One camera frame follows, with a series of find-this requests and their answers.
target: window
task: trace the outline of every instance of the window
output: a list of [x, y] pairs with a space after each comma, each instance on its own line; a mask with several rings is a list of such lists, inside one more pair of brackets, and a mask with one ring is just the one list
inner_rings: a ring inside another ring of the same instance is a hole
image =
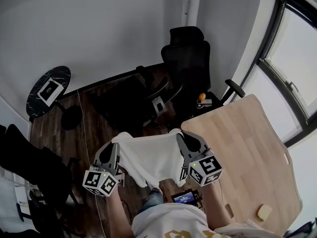
[[317, 128], [316, 47], [317, 10], [304, 0], [276, 0], [241, 86], [259, 98], [287, 147]]

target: jeans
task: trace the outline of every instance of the jeans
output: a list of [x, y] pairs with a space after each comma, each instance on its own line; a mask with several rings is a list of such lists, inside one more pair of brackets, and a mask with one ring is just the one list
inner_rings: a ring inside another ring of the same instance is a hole
[[145, 210], [148, 210], [149, 208], [159, 205], [159, 204], [163, 204], [163, 195], [161, 193], [161, 191], [157, 188], [152, 189], [148, 200], [145, 202], [145, 204], [141, 207], [141, 209], [139, 210], [138, 214], [141, 212], [144, 212]]

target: wooden table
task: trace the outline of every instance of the wooden table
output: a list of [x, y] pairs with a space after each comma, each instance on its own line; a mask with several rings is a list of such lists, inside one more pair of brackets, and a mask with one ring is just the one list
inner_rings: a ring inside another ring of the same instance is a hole
[[[182, 123], [182, 130], [204, 138], [224, 167], [217, 188], [234, 221], [252, 220], [283, 235], [302, 210], [287, 148], [269, 123], [261, 103], [246, 96]], [[262, 204], [272, 208], [265, 222]]]

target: window frame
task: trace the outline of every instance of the window frame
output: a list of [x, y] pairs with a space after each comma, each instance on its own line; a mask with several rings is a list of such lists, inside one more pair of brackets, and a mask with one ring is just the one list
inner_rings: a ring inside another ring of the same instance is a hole
[[296, 94], [292, 93], [293, 88], [291, 87], [291, 84], [284, 82], [283, 78], [281, 78], [281, 76], [270, 66], [270, 64], [265, 61], [265, 58], [267, 58], [269, 50], [274, 43], [285, 9], [292, 11], [317, 30], [317, 9], [315, 9], [308, 2], [305, 0], [275, 0], [272, 16], [263, 41], [240, 86], [244, 86], [251, 71], [253, 70], [254, 65], [257, 65], [273, 82], [275, 87], [279, 90], [292, 109], [302, 129], [301, 132], [295, 134], [292, 138], [288, 139], [284, 143], [286, 147], [291, 147], [317, 128], [317, 111], [308, 117], [305, 107], [298, 100]]

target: round black side table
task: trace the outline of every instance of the round black side table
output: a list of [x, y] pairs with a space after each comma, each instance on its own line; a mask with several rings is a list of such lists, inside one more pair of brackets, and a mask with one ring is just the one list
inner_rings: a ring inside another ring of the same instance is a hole
[[[52, 109], [55, 105], [57, 105], [63, 115], [61, 117], [61, 126], [65, 130], [70, 130], [76, 128], [76, 126], [81, 122], [83, 114], [81, 108], [79, 106], [72, 106], [68, 109], [65, 109], [58, 101], [62, 98], [65, 93], [69, 82], [70, 82], [71, 73], [68, 67], [59, 66], [53, 68], [46, 72], [33, 86], [27, 102], [26, 102], [26, 112], [32, 118], [38, 118], [46, 114], [48, 111]], [[44, 101], [38, 96], [38, 92], [45, 85], [47, 80], [52, 78], [59, 84], [63, 86], [63, 90], [59, 93], [55, 101], [50, 105], [46, 105]]]

